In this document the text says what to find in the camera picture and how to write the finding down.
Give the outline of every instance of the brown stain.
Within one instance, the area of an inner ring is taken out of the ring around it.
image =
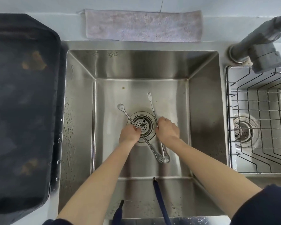
[[[44,62],[39,51],[34,51],[22,62],[22,68],[25,70],[44,70],[47,64]]]
[[[30,159],[22,166],[20,174],[25,174],[26,176],[31,175],[32,172],[36,169],[37,165],[38,165],[37,159]]]

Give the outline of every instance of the dish rack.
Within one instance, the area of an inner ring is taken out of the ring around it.
[[[229,157],[240,173],[281,174],[281,67],[226,68]]]

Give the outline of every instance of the forearm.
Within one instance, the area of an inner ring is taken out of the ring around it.
[[[132,147],[133,143],[122,142],[82,184],[58,218],[75,225],[102,225],[116,182]]]
[[[230,218],[243,203],[261,191],[261,188],[242,174],[178,138],[170,140],[168,148],[187,164]]]

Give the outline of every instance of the towel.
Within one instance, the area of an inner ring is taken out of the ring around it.
[[[153,13],[85,10],[86,36],[91,40],[199,42],[202,12]]]

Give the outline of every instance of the sink drain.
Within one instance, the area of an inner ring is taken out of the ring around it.
[[[132,121],[135,123],[135,125],[138,128],[141,128],[142,135],[149,141],[152,140],[153,137],[156,135],[155,128],[156,123],[154,121],[154,117],[152,114],[144,111],[136,112],[133,115],[131,115]],[[139,141],[136,143],[139,146],[145,146],[147,145],[145,140],[140,137]]]
[[[233,124],[235,143],[240,147],[252,147],[260,137],[259,124],[253,117],[237,116]]]

